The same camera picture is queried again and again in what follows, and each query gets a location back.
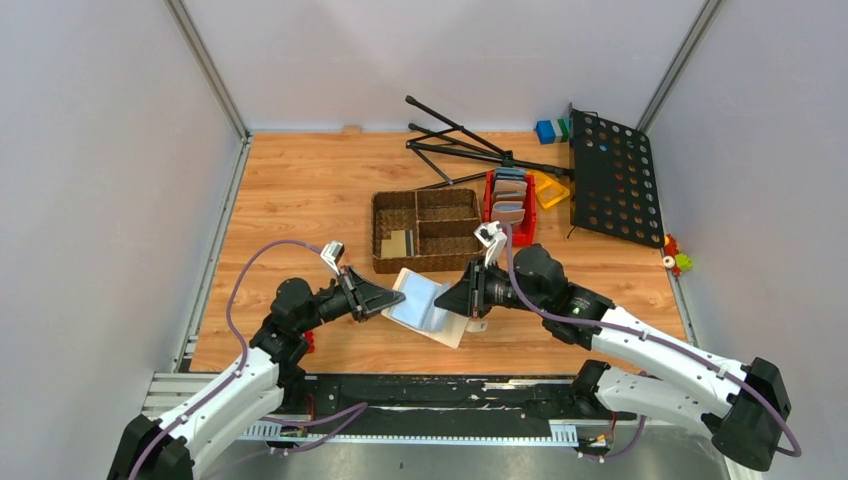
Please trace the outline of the white card holder wallet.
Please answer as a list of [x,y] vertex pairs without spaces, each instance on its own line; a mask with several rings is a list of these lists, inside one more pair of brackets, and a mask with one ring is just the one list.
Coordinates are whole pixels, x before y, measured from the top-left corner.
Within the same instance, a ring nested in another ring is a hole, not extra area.
[[402,268],[393,289],[404,300],[381,311],[385,318],[452,349],[457,349],[465,333],[482,333],[488,322],[472,319],[435,306],[435,299],[449,289],[449,283],[435,282],[410,269]]

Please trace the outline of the gold credit cards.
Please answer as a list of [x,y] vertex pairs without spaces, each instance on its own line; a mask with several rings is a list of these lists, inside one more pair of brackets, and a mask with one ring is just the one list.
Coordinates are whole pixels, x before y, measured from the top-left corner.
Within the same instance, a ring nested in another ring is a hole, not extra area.
[[392,230],[380,241],[381,258],[407,258],[416,254],[415,233],[412,229]]

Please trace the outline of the brown wicker divided basket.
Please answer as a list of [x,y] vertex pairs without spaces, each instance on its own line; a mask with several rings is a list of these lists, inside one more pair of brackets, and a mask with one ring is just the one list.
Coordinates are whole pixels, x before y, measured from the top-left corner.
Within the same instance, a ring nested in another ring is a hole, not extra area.
[[[481,254],[474,230],[482,223],[472,189],[381,191],[371,199],[372,266],[379,274],[402,268],[417,272],[462,271]],[[392,230],[412,229],[416,254],[381,258],[380,241]]]

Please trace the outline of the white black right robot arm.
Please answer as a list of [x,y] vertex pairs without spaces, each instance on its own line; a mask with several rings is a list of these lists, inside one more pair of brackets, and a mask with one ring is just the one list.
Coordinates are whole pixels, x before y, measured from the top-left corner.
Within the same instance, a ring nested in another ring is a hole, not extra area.
[[494,307],[531,311],[554,338],[645,370],[638,377],[605,362],[585,362],[570,392],[573,408],[584,417],[606,409],[672,423],[760,472],[770,469],[778,453],[802,453],[787,424],[791,403],[777,365],[761,357],[748,363],[725,358],[651,327],[570,281],[539,244],[519,250],[505,268],[473,259],[434,304],[476,318]]

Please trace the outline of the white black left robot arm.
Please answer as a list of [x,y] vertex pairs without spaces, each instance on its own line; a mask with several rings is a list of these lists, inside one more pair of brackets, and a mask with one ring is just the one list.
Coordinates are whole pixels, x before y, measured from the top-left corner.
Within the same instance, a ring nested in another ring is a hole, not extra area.
[[177,407],[125,427],[110,479],[199,479],[245,430],[278,409],[298,411],[306,400],[299,363],[308,332],[349,315],[364,322],[403,302],[403,293],[342,267],[326,288],[302,278],[283,281],[269,315],[233,364]]

